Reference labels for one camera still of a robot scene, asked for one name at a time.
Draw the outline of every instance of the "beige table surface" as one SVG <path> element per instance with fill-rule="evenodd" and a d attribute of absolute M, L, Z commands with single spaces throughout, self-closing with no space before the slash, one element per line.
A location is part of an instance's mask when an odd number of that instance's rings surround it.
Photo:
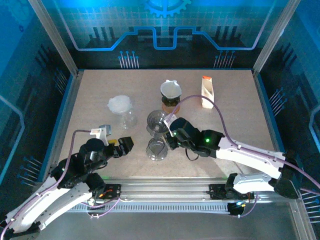
<path fill-rule="evenodd" d="M 161 109 L 160 85 L 177 80 L 182 88 L 181 99 L 201 94 L 202 76 L 212 77 L 214 101 L 220 108 L 230 136 L 240 142 L 274 150 L 265 116 L 250 70 L 85 70 L 65 135 L 60 160 L 68 156 L 71 136 L 76 129 L 90 130 L 109 124 L 110 139 L 131 136 L 134 147 L 129 155 L 110 159 L 108 166 L 98 170 L 101 176 L 126 177 L 225 177 L 230 173 L 256 172 L 247 166 L 223 159 L 200 157 L 189 161 L 182 148 L 169 150 L 163 161 L 152 161 L 146 155 L 151 139 L 146 131 L 147 116 Z M 122 129 L 119 116 L 107 107 L 110 98 L 127 95 L 134 104 L 138 123 L 134 129 Z M 223 133 L 219 115 L 214 109 L 204 109 L 200 98 L 189 99 L 181 106 L 178 117 L 187 119 L 201 130 Z M 79 151 L 90 136 L 79 133 L 73 152 Z"/>

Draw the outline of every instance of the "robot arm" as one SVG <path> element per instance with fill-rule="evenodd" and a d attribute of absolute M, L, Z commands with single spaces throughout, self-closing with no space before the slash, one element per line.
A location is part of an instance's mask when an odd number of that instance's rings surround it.
<path fill-rule="evenodd" d="M 184 118 L 174 115 L 165 124 L 169 129 L 164 137 L 172 150 L 182 147 L 201 157 L 230 160 L 261 171 L 255 174 L 229 176 L 226 189 L 240 194 L 253 191 L 275 191 L 279 195 L 297 199 L 300 195 L 301 176 L 292 168 L 277 161 L 281 159 L 298 165 L 292 152 L 268 151 L 235 140 L 232 143 L 222 133 L 214 130 L 199 131 Z"/>
<path fill-rule="evenodd" d="M 131 137 L 118 139 L 119 145 L 108 142 L 106 135 L 110 134 L 110 130 L 109 125 L 91 130 L 91 134 L 97 138 L 89 139 L 80 147 L 78 153 L 71 156 L 67 172 L 57 187 L 44 195 L 39 195 L 58 181 L 65 171 L 67 159 L 58 164 L 32 196 L 6 215 L 5 222 L 11 224 L 6 231 L 5 239 L 37 233 L 75 205 L 91 197 L 95 198 L 104 191 L 106 185 L 103 179 L 93 172 L 105 167 L 110 158 L 127 155 L 134 146 Z M 36 195 L 39 196 L 37 200 L 29 203 L 23 212 L 13 219 L 16 213 Z"/>

